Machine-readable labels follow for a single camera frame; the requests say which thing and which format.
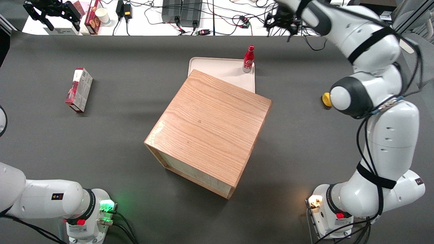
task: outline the wooden cube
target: wooden cube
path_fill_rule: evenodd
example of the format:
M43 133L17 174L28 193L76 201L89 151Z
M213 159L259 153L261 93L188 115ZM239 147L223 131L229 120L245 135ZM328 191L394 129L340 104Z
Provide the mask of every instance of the wooden cube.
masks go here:
M166 169L229 199L272 103L193 70L145 145Z

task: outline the red bottle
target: red bottle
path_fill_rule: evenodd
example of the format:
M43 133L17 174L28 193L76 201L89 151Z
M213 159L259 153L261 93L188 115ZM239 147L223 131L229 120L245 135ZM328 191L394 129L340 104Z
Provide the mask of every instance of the red bottle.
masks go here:
M247 51L246 55L244 55L243 71L245 73L250 73L252 70L253 60L255 59L255 54L253 53L254 49L255 47L250 45L249 50Z

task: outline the box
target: box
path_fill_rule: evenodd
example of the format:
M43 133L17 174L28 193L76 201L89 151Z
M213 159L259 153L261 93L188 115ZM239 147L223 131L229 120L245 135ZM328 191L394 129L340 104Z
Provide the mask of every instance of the box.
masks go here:
M193 70L145 145L166 169L229 199L271 105L267 98Z
M65 103L77 113L84 112L93 78L85 68L77 68Z
M92 0L90 2L84 25L87 27L91 35L98 35L99 26L101 25L99 18L95 15L95 10L99 8L102 8L102 4L99 0Z
M44 30L49 35L78 35L78 31L74 28L72 23L69 20L63 19L61 17L47 16L47 19L51 22L54 27L54 30L51 31L48 29L46 25L44 25Z

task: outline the red and white box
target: red and white box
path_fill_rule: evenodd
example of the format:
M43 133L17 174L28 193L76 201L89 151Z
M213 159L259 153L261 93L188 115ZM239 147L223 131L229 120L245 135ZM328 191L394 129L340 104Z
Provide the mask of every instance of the red and white box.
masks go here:
M92 81L92 76L89 75L85 68L75 70L72 87L69 89L65 103L77 113L84 112Z
M91 35L98 35L101 22L99 21L99 18L95 15L95 11L100 8L102 8L102 4L99 0L92 0L90 2L84 25L86 26L87 30Z

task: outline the black power supply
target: black power supply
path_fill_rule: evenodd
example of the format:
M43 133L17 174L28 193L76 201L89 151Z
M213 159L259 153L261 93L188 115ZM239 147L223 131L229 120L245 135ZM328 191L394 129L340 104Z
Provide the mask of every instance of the black power supply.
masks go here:
M183 0L181 26L198 28L201 23L202 0Z
M124 1L119 0L118 5L116 6L116 14L118 15L118 20L124 16Z
M124 4L124 18L128 22L128 20L133 18L132 12L131 12L131 5L129 3Z
M163 0L161 18L165 23L175 23L179 25L181 17L182 0Z

